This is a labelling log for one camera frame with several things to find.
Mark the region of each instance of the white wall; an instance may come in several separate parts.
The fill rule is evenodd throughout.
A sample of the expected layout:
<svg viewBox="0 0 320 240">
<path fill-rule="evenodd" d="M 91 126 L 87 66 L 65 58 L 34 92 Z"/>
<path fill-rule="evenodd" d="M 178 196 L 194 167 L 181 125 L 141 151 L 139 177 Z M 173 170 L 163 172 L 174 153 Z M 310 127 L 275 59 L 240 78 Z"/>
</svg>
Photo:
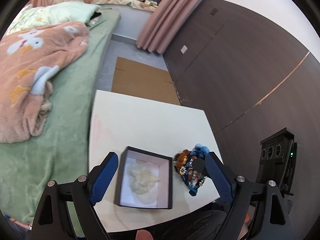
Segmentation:
<svg viewBox="0 0 320 240">
<path fill-rule="evenodd" d="M 113 34 L 137 40 L 140 31 L 145 26 L 152 12 L 133 9 L 126 5 L 108 4 L 121 14 L 121 19 Z"/>
<path fill-rule="evenodd" d="M 225 0 L 246 7 L 275 22 L 299 40 L 320 62 L 320 38 L 291 0 Z"/>
</svg>

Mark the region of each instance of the mattress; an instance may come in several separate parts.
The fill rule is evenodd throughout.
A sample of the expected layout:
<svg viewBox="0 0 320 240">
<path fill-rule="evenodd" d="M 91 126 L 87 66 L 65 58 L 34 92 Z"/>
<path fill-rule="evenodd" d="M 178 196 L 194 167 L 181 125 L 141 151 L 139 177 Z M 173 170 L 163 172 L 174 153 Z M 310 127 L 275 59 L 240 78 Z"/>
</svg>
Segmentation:
<svg viewBox="0 0 320 240">
<path fill-rule="evenodd" d="M 89 27 L 87 51 L 52 78 L 52 110 L 39 137 L 0 144 L 0 209 L 23 223 L 32 221 L 49 180 L 71 182 L 88 173 L 88 134 L 97 73 L 112 32 L 116 10 L 101 9 Z M 70 210 L 72 220 L 75 211 Z M 81 229 L 74 225 L 76 233 Z"/>
</svg>

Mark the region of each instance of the gray floor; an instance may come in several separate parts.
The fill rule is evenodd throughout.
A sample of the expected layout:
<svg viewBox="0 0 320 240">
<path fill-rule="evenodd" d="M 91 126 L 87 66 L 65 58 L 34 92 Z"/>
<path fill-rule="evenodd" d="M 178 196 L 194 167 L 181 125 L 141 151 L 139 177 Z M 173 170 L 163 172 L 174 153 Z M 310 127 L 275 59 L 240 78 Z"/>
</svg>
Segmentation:
<svg viewBox="0 0 320 240">
<path fill-rule="evenodd" d="M 111 91 L 117 57 L 127 58 L 168 71 L 162 55 L 149 53 L 133 45 L 111 40 L 98 77 L 98 90 Z"/>
</svg>

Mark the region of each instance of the metal screw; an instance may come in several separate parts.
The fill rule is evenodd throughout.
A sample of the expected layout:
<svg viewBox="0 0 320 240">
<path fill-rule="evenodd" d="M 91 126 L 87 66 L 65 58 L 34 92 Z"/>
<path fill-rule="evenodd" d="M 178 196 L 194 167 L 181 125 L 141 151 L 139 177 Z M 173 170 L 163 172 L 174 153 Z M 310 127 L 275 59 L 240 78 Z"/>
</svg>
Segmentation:
<svg viewBox="0 0 320 240">
<path fill-rule="evenodd" d="M 269 180 L 269 185 L 270 185 L 271 187 L 274 187 L 274 186 L 276 185 L 276 183 L 275 183 L 273 180 Z"/>
<path fill-rule="evenodd" d="M 244 176 L 238 176 L 237 177 L 237 181 L 244 182 L 245 181 L 245 177 Z"/>
<path fill-rule="evenodd" d="M 86 179 L 87 179 L 87 176 L 85 176 L 85 175 L 81 175 L 81 176 L 78 178 L 78 180 L 79 180 L 80 182 L 84 182 Z"/>
<path fill-rule="evenodd" d="M 54 184 L 55 184 L 54 180 L 50 180 L 50 181 L 48 182 L 48 186 L 49 186 L 49 187 L 52 187 Z"/>
</svg>

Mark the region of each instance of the white table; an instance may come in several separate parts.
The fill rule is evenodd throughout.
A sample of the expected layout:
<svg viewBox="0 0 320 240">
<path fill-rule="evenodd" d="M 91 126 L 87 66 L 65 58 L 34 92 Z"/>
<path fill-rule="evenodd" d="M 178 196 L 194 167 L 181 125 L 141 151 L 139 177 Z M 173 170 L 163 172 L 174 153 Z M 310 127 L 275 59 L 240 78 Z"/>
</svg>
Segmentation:
<svg viewBox="0 0 320 240">
<path fill-rule="evenodd" d="M 97 90 L 90 130 L 89 170 L 112 151 L 119 158 L 127 146 L 166 156 L 201 143 L 221 159 L 204 111 Z M 119 207 L 113 203 L 113 177 L 95 210 L 107 232 L 133 230 L 156 225 L 191 213 L 219 198 L 210 179 L 191 197 L 180 176 L 173 174 L 171 210 Z"/>
</svg>

